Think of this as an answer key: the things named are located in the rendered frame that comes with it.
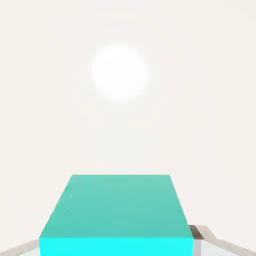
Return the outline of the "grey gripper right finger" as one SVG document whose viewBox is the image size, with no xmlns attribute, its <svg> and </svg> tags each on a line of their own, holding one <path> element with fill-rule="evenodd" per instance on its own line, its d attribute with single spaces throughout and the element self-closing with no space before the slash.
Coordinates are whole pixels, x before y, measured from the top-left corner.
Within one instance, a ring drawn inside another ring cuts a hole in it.
<svg viewBox="0 0 256 256">
<path fill-rule="evenodd" d="M 256 252 L 218 239 L 205 225 L 190 225 L 194 238 L 192 256 L 256 256 Z"/>
</svg>

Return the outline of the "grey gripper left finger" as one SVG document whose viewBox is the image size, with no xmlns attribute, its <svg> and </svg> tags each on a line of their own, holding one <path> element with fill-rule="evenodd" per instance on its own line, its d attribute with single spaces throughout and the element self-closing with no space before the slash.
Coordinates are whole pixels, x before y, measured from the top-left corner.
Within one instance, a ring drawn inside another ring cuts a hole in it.
<svg viewBox="0 0 256 256">
<path fill-rule="evenodd" d="M 39 240 L 32 240 L 0 252 L 0 256 L 40 256 Z"/>
</svg>

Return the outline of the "small cyan cube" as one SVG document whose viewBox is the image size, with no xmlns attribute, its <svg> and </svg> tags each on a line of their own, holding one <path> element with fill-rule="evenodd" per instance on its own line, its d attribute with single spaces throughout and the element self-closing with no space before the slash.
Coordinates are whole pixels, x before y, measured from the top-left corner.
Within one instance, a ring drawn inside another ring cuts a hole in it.
<svg viewBox="0 0 256 256">
<path fill-rule="evenodd" d="M 73 175 L 40 237 L 40 256 L 193 256 L 169 175 Z"/>
</svg>

